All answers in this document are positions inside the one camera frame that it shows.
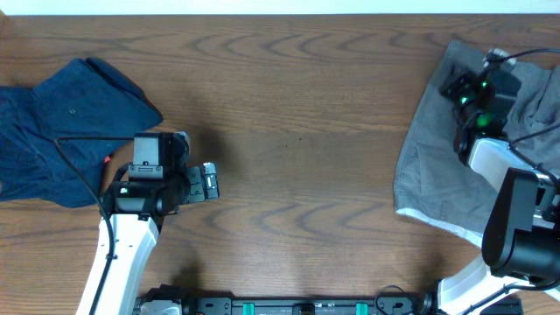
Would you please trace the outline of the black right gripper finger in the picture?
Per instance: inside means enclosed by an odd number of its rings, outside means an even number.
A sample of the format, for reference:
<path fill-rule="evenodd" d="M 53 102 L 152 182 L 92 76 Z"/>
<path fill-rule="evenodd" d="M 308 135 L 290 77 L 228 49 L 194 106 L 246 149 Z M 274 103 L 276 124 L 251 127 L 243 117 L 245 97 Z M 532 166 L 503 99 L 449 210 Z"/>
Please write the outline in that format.
<path fill-rule="evenodd" d="M 464 72 L 459 79 L 459 105 L 481 105 L 485 100 L 486 72 Z"/>
<path fill-rule="evenodd" d="M 468 70 L 464 67 L 455 66 L 439 88 L 439 93 L 448 100 L 456 101 L 467 85 Z"/>

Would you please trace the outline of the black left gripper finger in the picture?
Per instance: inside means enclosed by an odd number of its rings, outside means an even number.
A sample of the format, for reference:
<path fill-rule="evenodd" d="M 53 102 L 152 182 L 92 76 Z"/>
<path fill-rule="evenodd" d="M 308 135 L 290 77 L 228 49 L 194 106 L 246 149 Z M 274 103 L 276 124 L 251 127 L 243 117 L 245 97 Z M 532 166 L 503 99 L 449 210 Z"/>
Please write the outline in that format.
<path fill-rule="evenodd" d="M 203 186 L 203 175 L 199 166 L 188 167 L 186 178 L 189 183 L 188 193 L 185 195 L 185 203 L 200 203 L 206 199 Z"/>
<path fill-rule="evenodd" d="M 204 168 L 205 195 L 207 200 L 217 200 L 220 197 L 220 190 L 215 164 L 206 162 Z"/>

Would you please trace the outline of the grey shorts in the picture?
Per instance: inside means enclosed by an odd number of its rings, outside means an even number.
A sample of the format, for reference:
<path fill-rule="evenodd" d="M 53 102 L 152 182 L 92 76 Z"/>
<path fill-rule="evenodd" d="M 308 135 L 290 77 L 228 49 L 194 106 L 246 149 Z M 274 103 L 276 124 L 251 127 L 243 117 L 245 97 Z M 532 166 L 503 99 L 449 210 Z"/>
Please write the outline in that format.
<path fill-rule="evenodd" d="M 457 123 L 452 104 L 439 88 L 452 68 L 479 72 L 485 54 L 452 41 L 417 106 L 395 170 L 395 210 L 453 233 L 475 246 L 494 206 L 497 192 L 459 161 L 452 148 Z M 504 131 L 517 150 L 550 172 L 559 172 L 559 68 L 518 61 L 513 74 L 521 81 L 517 101 Z"/>

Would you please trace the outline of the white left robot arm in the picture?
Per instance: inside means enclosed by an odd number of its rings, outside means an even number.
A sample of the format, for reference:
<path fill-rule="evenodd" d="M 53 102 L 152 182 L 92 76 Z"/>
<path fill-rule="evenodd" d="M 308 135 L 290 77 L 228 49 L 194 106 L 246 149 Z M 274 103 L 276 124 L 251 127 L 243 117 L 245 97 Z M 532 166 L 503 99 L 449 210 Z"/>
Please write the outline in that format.
<path fill-rule="evenodd" d="M 183 205 L 219 198 L 214 163 L 190 166 L 189 157 L 185 132 L 135 134 L 131 162 L 115 172 L 101 196 L 99 238 L 80 314 L 131 314 L 165 217 Z"/>

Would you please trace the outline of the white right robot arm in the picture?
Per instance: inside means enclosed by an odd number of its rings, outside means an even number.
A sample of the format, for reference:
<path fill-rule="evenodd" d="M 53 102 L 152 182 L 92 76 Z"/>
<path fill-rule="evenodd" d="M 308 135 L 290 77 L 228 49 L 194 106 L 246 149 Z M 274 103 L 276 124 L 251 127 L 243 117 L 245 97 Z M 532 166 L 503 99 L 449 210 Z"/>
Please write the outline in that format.
<path fill-rule="evenodd" d="M 497 192 L 481 254 L 426 297 L 424 314 L 521 314 L 518 291 L 559 285 L 559 179 L 523 156 L 504 128 L 522 83 L 494 64 L 459 69 L 440 94 L 458 120 L 454 150 Z"/>

